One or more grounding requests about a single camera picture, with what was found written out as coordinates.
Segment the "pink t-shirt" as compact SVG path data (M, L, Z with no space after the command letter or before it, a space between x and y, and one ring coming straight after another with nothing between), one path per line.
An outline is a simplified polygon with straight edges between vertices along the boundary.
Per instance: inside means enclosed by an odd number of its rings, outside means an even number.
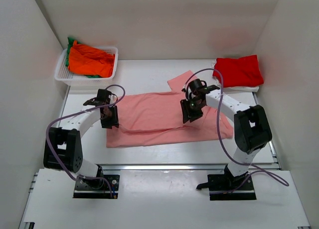
M124 96L117 104L119 128L107 130L106 146L151 146L232 138L233 126L224 114L218 115L215 108L204 107L200 119L183 123L181 89L188 78L195 79L191 71L169 80L169 92Z

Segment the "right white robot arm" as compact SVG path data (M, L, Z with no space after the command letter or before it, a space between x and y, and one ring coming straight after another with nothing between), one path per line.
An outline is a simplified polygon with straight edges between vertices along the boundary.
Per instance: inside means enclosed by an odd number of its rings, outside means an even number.
M186 99L181 100L183 123L193 122L203 116L205 106L217 108L234 123L236 150L226 165L223 183L228 189L236 189L248 173L257 153L271 141L272 133L265 110L260 105L250 106L224 94L216 85L195 79L182 90Z

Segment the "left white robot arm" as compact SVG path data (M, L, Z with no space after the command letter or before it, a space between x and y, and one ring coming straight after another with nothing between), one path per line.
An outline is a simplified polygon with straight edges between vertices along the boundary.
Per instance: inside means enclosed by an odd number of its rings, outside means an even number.
M50 126L46 132L44 167L82 177L92 188L101 187L102 167L84 159L81 138L98 121L104 129L119 127L116 99L111 91L99 89L96 97L83 104L79 114L71 116L61 127Z

